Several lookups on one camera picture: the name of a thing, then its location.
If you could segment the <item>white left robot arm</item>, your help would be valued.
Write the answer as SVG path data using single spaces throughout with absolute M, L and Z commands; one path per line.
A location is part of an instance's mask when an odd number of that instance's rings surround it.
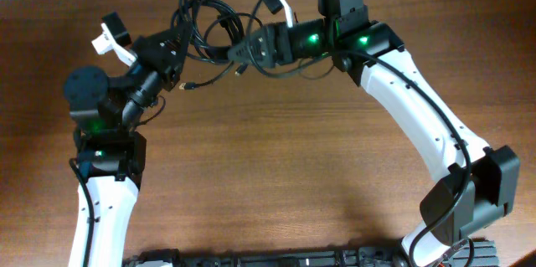
M 75 122 L 78 217 L 69 264 L 119 266 L 126 232 L 146 163 L 146 138 L 137 132 L 152 107 L 165 107 L 163 92 L 179 82 L 193 34 L 190 23 L 131 40 L 117 13 L 101 22 L 92 44 L 98 54 L 116 52 L 127 67 L 118 76 L 87 65 L 67 77 L 63 94 Z

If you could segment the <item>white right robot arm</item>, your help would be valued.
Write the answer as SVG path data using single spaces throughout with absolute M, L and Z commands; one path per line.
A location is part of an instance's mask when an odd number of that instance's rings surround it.
M 282 23 L 248 30 L 228 51 L 268 77 L 331 59 L 393 117 L 423 159 L 433 188 L 420 202 L 421 220 L 396 250 L 361 262 L 383 266 L 495 266 L 473 234 L 513 210 L 520 161 L 508 146 L 491 147 L 467 128 L 430 87 L 404 42 L 371 20 L 364 0 L 317 0 L 318 19 L 300 23 L 286 0 L 258 0 Z

